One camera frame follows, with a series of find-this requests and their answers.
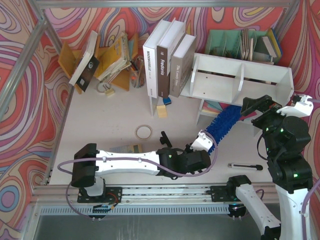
white table surface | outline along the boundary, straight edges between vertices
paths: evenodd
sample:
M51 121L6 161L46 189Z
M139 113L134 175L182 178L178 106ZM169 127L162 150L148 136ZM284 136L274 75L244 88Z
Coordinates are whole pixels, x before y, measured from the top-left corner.
M97 148L105 151L112 147L142 144L142 150L149 152L165 147L159 141L161 131L165 131L173 147L184 149L187 143L195 140L199 130L205 129L213 119L201 116L196 125L201 100L184 96L171 97L172 104L166 108L167 118L158 118L157 113L151 116L146 86L138 89L130 86L128 92L114 87L115 94L107 97L94 89L97 83L97 80L93 79L85 93L73 93L50 185L69 184L71 175L60 172L57 165L72 160L74 154L88 143L97 143ZM139 125L152 127L153 134L150 139L136 138L135 130ZM253 126L238 122L218 145L218 157L214 167L202 176L171 180L141 173L113 173L104 177L105 182L123 185L208 184L225 183L229 177L242 174L247 175L252 182L271 182L267 162L257 154L257 140L253 137ZM263 141L260 152L265 155ZM228 163L260 164L263 171L229 168ZM64 166L70 171L72 167L72 164Z

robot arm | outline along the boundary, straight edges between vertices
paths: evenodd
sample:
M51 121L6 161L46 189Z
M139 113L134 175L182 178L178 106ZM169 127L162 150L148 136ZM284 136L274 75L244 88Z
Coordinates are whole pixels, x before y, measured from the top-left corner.
M281 235L275 221L270 220L261 224L256 214L256 208L261 205L257 200L251 202L251 192L247 184L234 185L236 196L248 207L255 222L263 234L261 239L303 239L302 205L308 191L313 186L312 170L301 154L310 142L308 124L300 117L309 116L313 110L310 96L296 95L293 106L282 107L265 95L258 99L243 99L241 114L246 116L255 110L262 115L252 120L252 124L262 129L262 137L267 153L267 164L272 181L279 196L281 215ZM261 220L268 218L268 212L261 216ZM310 239L309 208L306 210L306 236Z
M296 96L294 106L282 107L269 96L258 99L243 99L241 114L246 116L255 110L263 114L252 120L252 124L262 129L268 170L276 184L279 195L280 223L267 209L254 191L250 180L242 176L230 177L228 193L236 196L256 222L261 239L302 239L301 208L308 190L313 185L312 171L301 151L311 140L308 125L299 117L308 116L313 104L307 95ZM112 153L97 150L95 143L89 143L74 155L74 159L102 158L102 161L82 161L73 164L72 186L86 190L88 197L103 196L105 182L99 176L108 173L145 173L154 176L177 177L179 174L194 174L211 165L208 150L213 145L204 132L190 145L190 151L162 148L145 153ZM306 211L307 236L310 237L309 208Z
M144 173L172 179L177 176L171 172L180 175L194 174L211 165L208 150L212 146L213 141L202 131L198 133L197 139L190 146L191 150L188 151L164 147L144 153L115 153L97 150L97 144L89 143L74 155L74 159L101 158L102 160L75 162L71 185L86 190L97 189L95 185L101 186L98 177L110 173ZM97 196L96 192L100 193L101 190L94 193L89 190L88 195Z

marker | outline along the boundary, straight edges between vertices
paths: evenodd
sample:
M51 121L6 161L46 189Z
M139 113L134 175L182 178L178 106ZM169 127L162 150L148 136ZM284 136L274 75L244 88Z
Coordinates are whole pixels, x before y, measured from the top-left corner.
M261 165L251 164L251 163L237 163L237 162L228 163L228 167L233 169L249 169L249 170L255 170L255 171L262 171L264 169L264 167Z

swirly patterned wall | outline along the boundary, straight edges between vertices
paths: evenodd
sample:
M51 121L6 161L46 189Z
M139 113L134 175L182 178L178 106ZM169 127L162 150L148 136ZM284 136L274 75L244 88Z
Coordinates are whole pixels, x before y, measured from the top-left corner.
M277 8L242 7L157 7L157 8L52 8L45 13L62 41L74 49L85 43L91 30L101 35L101 47L109 46L122 32L129 38L139 33L140 46L161 19L186 21L187 32L196 35L197 52L203 52L210 29L265 31L274 26L281 12Z
M297 92L320 98L319 1L301 0L285 32L280 36L284 57L281 65L291 66ZM187 32L197 35L197 52L203 52L210 29L267 30L273 27L282 8L54 8L46 9L62 41L80 49L91 30L102 36L101 46L110 45L121 31L131 37L139 33L139 45L161 20L186 21ZM34 27L34 17L24 1L0 0L0 88ZM43 179L61 122L68 95L67 79L46 36L23 76L4 120L0 123L0 239L20 237L23 213L32 189ZM306 121L311 143L304 151L315 178L320 172L320 108ZM319 197L312 201L312 215L320 223Z
M36 20L23 0L0 0L0 89ZM19 239L32 190L43 180L57 136L68 79L46 35L0 122L0 239Z

blue scrub brush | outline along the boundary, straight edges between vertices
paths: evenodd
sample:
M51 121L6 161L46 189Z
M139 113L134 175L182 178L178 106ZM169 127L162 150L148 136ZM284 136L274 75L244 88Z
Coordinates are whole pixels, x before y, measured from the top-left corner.
M206 132L214 137L217 145L224 138L224 136L228 134L230 129L237 123L237 121L239 121L241 118L240 111L240 106L230 105L226 107L205 129ZM215 146L213 145L209 149L208 153L211 154L214 149Z

